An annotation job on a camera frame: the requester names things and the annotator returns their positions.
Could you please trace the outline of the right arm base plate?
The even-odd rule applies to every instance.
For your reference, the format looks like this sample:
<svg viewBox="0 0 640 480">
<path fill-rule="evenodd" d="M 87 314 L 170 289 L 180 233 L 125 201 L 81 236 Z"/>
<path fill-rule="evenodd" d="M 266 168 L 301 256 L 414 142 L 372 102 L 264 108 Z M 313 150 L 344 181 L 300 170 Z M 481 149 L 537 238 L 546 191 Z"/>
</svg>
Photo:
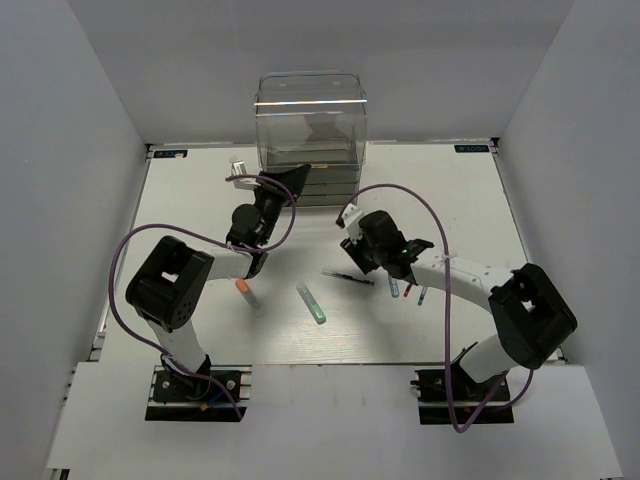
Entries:
<svg viewBox="0 0 640 480">
<path fill-rule="evenodd" d="M 452 378 L 454 411 L 460 424 L 469 421 L 480 402 L 490 393 L 498 376 L 490 380 L 469 386 Z M 417 396 L 420 424 L 423 426 L 450 425 L 448 412 L 445 373 L 443 369 L 416 370 L 410 381 L 410 388 Z M 511 392 L 506 379 L 503 379 L 491 401 L 475 420 L 475 424 L 495 425 L 513 424 L 514 414 L 506 404 L 511 401 Z"/>
</svg>

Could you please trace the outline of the orange utility knife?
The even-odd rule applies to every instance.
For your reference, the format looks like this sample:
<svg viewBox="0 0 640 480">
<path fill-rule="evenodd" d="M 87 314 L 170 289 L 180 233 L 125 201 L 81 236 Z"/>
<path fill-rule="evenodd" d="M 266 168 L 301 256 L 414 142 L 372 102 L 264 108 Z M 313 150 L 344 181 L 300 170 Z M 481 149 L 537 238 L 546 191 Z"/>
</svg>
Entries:
<svg viewBox="0 0 640 480">
<path fill-rule="evenodd" d="M 244 279 L 236 279 L 235 286 L 238 292 L 241 294 L 242 298 L 251 308 L 253 314 L 257 317 L 261 317 L 263 315 L 262 304 L 247 281 Z"/>
</svg>

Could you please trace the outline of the green utility knife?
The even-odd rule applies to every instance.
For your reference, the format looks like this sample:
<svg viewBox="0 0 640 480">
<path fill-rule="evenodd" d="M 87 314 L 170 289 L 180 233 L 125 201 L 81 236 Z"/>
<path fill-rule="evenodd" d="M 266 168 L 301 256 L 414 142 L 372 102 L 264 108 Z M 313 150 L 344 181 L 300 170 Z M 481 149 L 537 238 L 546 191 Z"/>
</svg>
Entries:
<svg viewBox="0 0 640 480">
<path fill-rule="evenodd" d="M 301 299 L 303 300 L 305 306 L 309 310 L 309 312 L 310 312 L 311 316 L 313 317 L 314 321 L 318 325 L 324 324 L 326 322 L 326 315 L 325 315 L 324 311 L 322 310 L 322 308 L 320 307 L 320 305 L 318 304 L 318 302 L 315 299 L 315 297 L 312 295 L 312 293 L 309 290 L 308 286 L 303 282 L 298 283 L 296 285 L 296 291 L 300 295 Z"/>
</svg>

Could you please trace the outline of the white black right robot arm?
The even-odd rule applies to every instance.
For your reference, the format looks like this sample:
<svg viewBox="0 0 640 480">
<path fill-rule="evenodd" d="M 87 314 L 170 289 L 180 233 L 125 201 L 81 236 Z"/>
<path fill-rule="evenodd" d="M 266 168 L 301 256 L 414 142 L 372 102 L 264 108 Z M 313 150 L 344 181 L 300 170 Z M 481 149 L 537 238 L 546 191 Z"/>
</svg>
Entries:
<svg viewBox="0 0 640 480">
<path fill-rule="evenodd" d="M 451 384 L 472 399 L 488 380 L 520 366 L 539 369 L 577 329 L 570 307 L 539 266 L 509 270 L 450 257 L 427 240 L 405 238 L 382 210 L 366 214 L 353 204 L 336 222 L 346 231 L 342 249 L 363 273 L 385 270 L 392 278 L 449 291 L 493 318 L 495 334 L 475 342 L 451 363 Z"/>
</svg>

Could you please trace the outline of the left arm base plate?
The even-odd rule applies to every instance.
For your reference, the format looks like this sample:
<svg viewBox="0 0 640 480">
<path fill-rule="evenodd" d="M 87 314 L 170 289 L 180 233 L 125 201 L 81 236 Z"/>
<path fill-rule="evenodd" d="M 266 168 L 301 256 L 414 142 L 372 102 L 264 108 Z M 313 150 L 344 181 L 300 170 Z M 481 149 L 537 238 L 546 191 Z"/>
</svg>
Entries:
<svg viewBox="0 0 640 480">
<path fill-rule="evenodd" d="M 244 415 L 249 406 L 252 367 L 212 367 L 210 376 L 229 391 Z M 157 365 L 151 377 L 145 420 L 186 423 L 236 423 L 241 420 L 218 385 L 199 379 L 190 379 L 190 382 L 188 385 L 177 374 Z"/>
</svg>

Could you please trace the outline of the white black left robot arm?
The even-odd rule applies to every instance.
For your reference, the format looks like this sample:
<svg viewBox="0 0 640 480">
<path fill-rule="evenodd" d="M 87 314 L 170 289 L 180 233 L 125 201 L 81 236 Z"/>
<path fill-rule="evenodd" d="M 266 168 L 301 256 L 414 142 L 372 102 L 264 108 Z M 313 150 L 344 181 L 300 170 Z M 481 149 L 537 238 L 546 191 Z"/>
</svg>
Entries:
<svg viewBox="0 0 640 480">
<path fill-rule="evenodd" d="M 233 170 L 228 180 L 250 190 L 254 201 L 234 209 L 225 240 L 210 240 L 211 250 L 198 251 L 174 236 L 164 236 L 129 282 L 126 302 L 152 328 L 165 368 L 178 374 L 177 387 L 188 398 L 202 398 L 211 387 L 211 361 L 192 323 L 205 284 L 251 279 L 260 272 L 280 214 L 285 207 L 296 213 L 310 171 L 309 164 L 256 176 Z"/>
</svg>

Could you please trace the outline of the clear plastic drawer organizer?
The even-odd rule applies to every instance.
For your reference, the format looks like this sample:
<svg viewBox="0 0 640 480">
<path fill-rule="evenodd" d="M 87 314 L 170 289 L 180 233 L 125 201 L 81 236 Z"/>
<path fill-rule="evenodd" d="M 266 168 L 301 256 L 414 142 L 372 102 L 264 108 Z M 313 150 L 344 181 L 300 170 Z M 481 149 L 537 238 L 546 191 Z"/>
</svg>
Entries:
<svg viewBox="0 0 640 480">
<path fill-rule="evenodd" d="M 273 72 L 254 100 L 260 169 L 311 170 L 298 198 L 305 207 L 344 204 L 358 189 L 366 157 L 367 98 L 346 71 Z"/>
</svg>

